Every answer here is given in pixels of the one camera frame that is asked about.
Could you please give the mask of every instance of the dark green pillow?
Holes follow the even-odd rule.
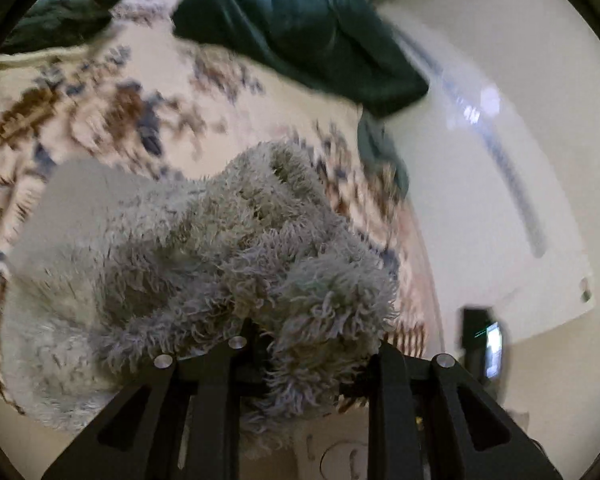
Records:
[[[75,46],[91,40],[111,21],[120,0],[38,0],[0,47],[0,54]]]

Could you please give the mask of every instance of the mattress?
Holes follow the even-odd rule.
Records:
[[[178,1],[121,0],[92,44],[0,56],[0,301],[10,249],[59,164],[93,157],[148,178],[194,179],[259,142],[286,139],[306,150],[333,209],[396,280],[387,339],[422,356],[427,310],[436,308],[426,252],[390,165],[365,175],[362,108],[227,49],[175,38]],[[0,396],[14,404],[1,373]]]

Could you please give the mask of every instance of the gray stripe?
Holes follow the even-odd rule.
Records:
[[[476,133],[491,155],[491,158],[496,163],[498,170],[507,184],[507,188],[512,195],[518,213],[522,217],[525,225],[526,239],[531,246],[531,252],[536,258],[541,258],[546,253],[546,237],[540,225],[536,210],[531,205],[531,202],[526,193],[525,186],[522,184],[518,172],[513,165],[512,160],[505,151],[503,145],[498,138],[493,124],[486,118],[484,111],[468,99],[466,99],[459,91],[458,86],[448,77],[443,75],[443,69],[440,63],[433,59],[416,41],[410,38],[405,32],[389,24],[398,38],[409,47],[409,49],[420,58],[420,60],[429,67],[429,69],[440,79],[442,87],[446,94],[456,103],[461,113],[466,110],[471,110],[472,115],[476,118],[471,121],[470,125],[474,133]]]

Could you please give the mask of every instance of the green fabric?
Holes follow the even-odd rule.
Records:
[[[384,117],[426,94],[365,0],[183,0],[174,34],[225,46]]]
[[[369,112],[362,113],[358,123],[358,153],[366,172],[382,171],[382,165],[390,162],[395,168],[395,185],[405,197],[409,190],[409,175],[404,162],[395,151],[393,139],[384,130],[384,124]]]
[[[83,44],[111,21],[120,0],[38,0],[17,23],[0,54]]]

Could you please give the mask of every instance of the fluffy gray blanket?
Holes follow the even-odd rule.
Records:
[[[251,317],[274,337],[271,393],[244,406],[243,449],[288,443],[294,418],[330,409],[378,350],[395,293],[378,257],[289,144],[199,182],[106,171],[136,192],[93,205],[61,242],[27,249],[25,229],[14,248],[1,339],[15,402],[78,431],[152,357],[202,354]]]

